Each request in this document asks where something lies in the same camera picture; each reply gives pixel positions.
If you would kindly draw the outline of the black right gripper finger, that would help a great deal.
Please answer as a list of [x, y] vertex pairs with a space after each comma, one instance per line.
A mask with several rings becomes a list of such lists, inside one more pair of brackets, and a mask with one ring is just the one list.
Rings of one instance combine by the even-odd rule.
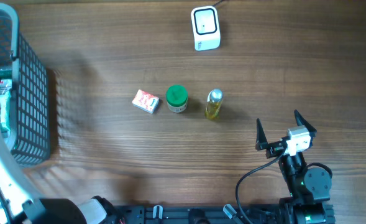
[[298, 110], [294, 110], [294, 115], [298, 126], [305, 126], [309, 133], [316, 132], [316, 129], [302, 117]]
[[259, 118], [256, 120], [257, 123], [257, 138], [256, 138], [256, 145], [267, 145], [267, 137], [264, 133], [263, 126]]

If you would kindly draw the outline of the yellow oil bottle silver cap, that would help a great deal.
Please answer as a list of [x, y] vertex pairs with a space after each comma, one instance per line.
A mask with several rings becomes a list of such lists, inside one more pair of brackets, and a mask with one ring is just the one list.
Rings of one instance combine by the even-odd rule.
[[223, 92], [220, 89], [213, 89], [208, 94], [205, 117], [207, 119], [216, 119], [221, 108]]

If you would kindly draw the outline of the green lid small jar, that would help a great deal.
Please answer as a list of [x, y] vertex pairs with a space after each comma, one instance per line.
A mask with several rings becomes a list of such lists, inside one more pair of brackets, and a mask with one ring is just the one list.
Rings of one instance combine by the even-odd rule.
[[166, 92], [168, 108], [174, 113], [183, 112], [188, 104], [188, 92], [182, 85], [172, 85]]

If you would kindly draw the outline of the red white tissue pack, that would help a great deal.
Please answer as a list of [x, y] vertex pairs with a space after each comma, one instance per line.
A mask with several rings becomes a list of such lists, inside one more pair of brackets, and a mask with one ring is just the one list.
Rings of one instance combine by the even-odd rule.
[[132, 100], [132, 104], [150, 114], [153, 114], [158, 106], [159, 101], [159, 97], [143, 90], [138, 90], [137, 94]]

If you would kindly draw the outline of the pale green snack packet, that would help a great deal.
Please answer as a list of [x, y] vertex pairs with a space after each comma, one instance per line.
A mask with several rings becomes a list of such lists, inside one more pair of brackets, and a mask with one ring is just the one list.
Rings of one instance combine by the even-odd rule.
[[11, 79], [4, 79], [0, 81], [0, 128], [1, 132], [6, 137], [8, 137], [11, 130], [9, 122], [11, 88]]

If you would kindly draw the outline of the green 3M gloves package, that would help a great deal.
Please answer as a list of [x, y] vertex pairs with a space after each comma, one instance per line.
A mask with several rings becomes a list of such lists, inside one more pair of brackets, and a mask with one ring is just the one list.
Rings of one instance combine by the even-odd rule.
[[12, 70], [11, 69], [0, 69], [0, 79], [1, 80], [12, 80]]

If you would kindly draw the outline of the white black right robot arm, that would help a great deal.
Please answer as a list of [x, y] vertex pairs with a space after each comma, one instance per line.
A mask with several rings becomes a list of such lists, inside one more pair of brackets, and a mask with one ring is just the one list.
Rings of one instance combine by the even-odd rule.
[[330, 200], [332, 170], [318, 162], [308, 164], [303, 152], [313, 146], [317, 130], [296, 110], [297, 126], [289, 128], [285, 137], [268, 142], [261, 121], [257, 120], [255, 148], [264, 150], [266, 158], [277, 162], [290, 196], [273, 206], [276, 223], [335, 223]]

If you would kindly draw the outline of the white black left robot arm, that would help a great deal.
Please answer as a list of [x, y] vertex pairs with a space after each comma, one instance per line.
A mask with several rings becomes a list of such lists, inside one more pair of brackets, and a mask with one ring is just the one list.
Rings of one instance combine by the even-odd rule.
[[0, 223], [119, 223], [114, 206], [95, 196], [80, 205], [45, 198], [11, 156], [0, 128]]

